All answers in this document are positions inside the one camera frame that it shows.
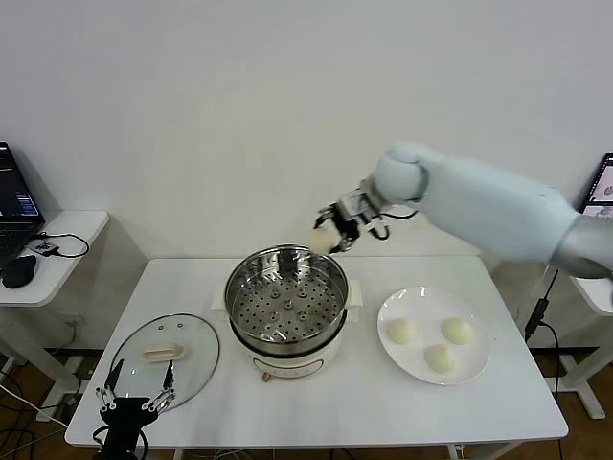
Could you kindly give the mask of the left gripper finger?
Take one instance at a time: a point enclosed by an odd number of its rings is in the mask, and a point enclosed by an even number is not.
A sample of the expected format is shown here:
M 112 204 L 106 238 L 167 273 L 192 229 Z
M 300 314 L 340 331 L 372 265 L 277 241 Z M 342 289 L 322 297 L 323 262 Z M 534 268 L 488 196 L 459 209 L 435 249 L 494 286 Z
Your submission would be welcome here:
M 100 412 L 106 412 L 116 407 L 115 388 L 118 383 L 124 360 L 121 358 L 116 365 L 108 373 L 102 387 L 97 387 L 95 390 L 97 399 L 100 403 Z
M 162 413 L 168 410 L 176 395 L 174 390 L 173 361 L 170 360 L 164 375 L 162 389 L 152 398 L 148 399 L 142 409 L 148 412 Z

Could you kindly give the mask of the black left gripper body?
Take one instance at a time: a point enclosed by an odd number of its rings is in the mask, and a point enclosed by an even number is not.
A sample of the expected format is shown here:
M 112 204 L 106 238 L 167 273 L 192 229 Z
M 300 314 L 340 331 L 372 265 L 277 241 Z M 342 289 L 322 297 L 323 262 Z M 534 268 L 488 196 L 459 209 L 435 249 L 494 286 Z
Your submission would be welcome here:
M 99 459 L 146 459 L 148 439 L 144 427 L 158 419 L 158 410 L 147 398 L 120 397 L 100 411 Z

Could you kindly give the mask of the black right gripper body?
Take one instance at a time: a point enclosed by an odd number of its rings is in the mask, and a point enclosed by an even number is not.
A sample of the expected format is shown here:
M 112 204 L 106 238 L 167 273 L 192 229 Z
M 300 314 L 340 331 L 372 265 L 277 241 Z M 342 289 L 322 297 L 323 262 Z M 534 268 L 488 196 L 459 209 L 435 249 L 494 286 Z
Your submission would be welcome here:
M 344 239 L 358 239 L 366 231 L 375 239 L 384 238 L 384 220 L 367 195 L 355 189 L 334 204 L 335 225 Z

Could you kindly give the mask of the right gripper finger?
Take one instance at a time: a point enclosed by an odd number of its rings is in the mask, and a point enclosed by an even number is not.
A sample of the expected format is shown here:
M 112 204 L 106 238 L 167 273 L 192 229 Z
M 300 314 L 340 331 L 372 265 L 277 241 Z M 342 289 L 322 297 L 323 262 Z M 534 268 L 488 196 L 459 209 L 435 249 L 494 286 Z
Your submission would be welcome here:
M 335 243 L 333 244 L 330 254 L 347 252 L 352 249 L 354 243 L 360 238 L 359 226 L 355 223 L 343 223 L 342 225 L 334 225 Z
M 332 203 L 331 205 L 318 211 L 318 217 L 315 220 L 313 228 L 321 228 L 327 221 L 330 221 L 331 225 L 335 229 L 341 228 L 343 224 L 343 215 L 337 203 Z

